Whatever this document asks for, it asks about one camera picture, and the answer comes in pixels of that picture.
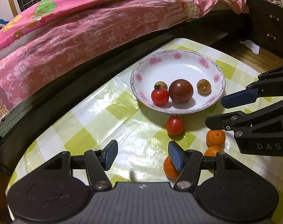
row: pink bed sheet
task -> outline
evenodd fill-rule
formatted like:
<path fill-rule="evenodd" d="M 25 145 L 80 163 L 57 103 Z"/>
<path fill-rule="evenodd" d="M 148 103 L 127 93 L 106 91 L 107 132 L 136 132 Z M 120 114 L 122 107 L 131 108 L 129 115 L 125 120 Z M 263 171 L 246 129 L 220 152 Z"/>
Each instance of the pink bed sheet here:
<path fill-rule="evenodd" d="M 246 0 L 122 0 L 32 32 L 24 37 L 23 46 L 0 60 L 0 121 L 76 66 L 141 35 L 200 18 L 218 1 L 238 14 L 248 12 Z"/>

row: checkered tablecloth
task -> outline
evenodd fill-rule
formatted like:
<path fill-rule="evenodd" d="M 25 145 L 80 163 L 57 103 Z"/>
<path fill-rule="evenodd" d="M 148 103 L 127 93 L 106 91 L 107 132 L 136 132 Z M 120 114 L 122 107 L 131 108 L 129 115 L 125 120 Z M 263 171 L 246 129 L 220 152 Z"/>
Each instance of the checkered tablecloth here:
<path fill-rule="evenodd" d="M 215 61 L 226 77 L 225 95 L 243 90 L 257 80 L 258 72 L 254 69 L 194 41 L 175 39 L 157 51 L 165 49 L 192 50 Z M 136 64 L 92 93 L 39 136 L 18 163 L 7 190 L 61 151 L 82 155 L 92 148 L 102 149 L 112 139 L 117 140 L 119 145 L 118 156 L 107 172 L 112 184 L 128 181 L 131 169 L 138 181 L 168 181 L 163 172 L 163 161 L 168 155 L 167 145 L 171 140 L 165 129 L 169 115 L 147 108 L 134 97 L 130 75 Z M 250 113 L 281 99 L 260 98 L 254 104 L 231 110 L 223 108 L 218 102 L 207 110 L 183 115 L 186 133 L 183 138 L 174 137 L 173 140 L 183 149 L 192 148 L 204 153 L 207 149 L 205 138 L 208 129 L 204 123 L 207 116 L 237 110 Z M 283 158 L 242 155 L 232 132 L 226 132 L 226 136 L 225 151 L 266 178 L 279 191 L 279 206 L 273 221 L 283 223 Z M 88 184 L 84 170 L 74 171 L 74 176 Z M 209 171 L 202 171 L 199 184 L 209 177 L 212 177 Z"/>

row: plate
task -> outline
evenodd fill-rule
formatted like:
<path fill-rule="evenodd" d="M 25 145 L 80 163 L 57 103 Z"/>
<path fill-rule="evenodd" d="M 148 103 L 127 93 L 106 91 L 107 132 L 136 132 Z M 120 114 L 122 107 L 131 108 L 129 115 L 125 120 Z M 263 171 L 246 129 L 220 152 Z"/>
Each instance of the plate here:
<path fill-rule="evenodd" d="M 169 102 L 159 107 L 151 100 L 151 93 L 158 81 L 169 87 L 177 79 L 185 79 L 193 86 L 193 97 L 185 104 Z M 206 79 L 211 84 L 211 93 L 199 94 L 196 84 Z M 164 50 L 150 54 L 139 62 L 131 74 L 131 88 L 144 105 L 169 114 L 190 114 L 202 111 L 215 104 L 225 89 L 225 77 L 218 65 L 208 57 L 188 50 Z"/>

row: bolt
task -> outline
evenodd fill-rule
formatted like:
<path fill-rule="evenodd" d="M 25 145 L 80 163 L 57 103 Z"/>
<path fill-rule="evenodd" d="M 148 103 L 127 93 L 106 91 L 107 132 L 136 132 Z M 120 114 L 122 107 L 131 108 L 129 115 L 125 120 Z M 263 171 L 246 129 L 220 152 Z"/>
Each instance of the bolt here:
<path fill-rule="evenodd" d="M 98 181 L 95 183 L 95 187 L 98 189 L 105 189 L 109 186 L 109 183 L 107 181 Z"/>
<path fill-rule="evenodd" d="M 243 135 L 243 131 L 237 131 L 235 137 L 240 137 Z"/>
<path fill-rule="evenodd" d="M 180 188 L 180 189 L 187 189 L 191 186 L 191 183 L 188 182 L 188 181 L 180 181 L 177 183 L 177 186 Z"/>
<path fill-rule="evenodd" d="M 237 118 L 237 116 L 234 115 L 234 116 L 231 117 L 231 120 L 235 120 L 236 118 Z"/>

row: orange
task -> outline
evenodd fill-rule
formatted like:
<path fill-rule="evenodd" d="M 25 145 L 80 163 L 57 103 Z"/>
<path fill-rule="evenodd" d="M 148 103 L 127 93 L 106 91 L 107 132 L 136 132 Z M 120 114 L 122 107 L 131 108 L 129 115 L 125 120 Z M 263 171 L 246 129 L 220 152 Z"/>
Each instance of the orange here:
<path fill-rule="evenodd" d="M 207 145 L 222 146 L 225 142 L 225 133 L 223 130 L 209 130 L 206 135 Z"/>
<path fill-rule="evenodd" d="M 204 156 L 216 156 L 217 152 L 223 152 L 223 150 L 219 146 L 211 146 L 206 150 Z"/>
<path fill-rule="evenodd" d="M 163 170 L 166 176 L 168 176 L 171 179 L 177 179 L 181 173 L 175 169 L 175 166 L 172 164 L 172 160 L 170 159 L 169 156 L 164 160 Z"/>

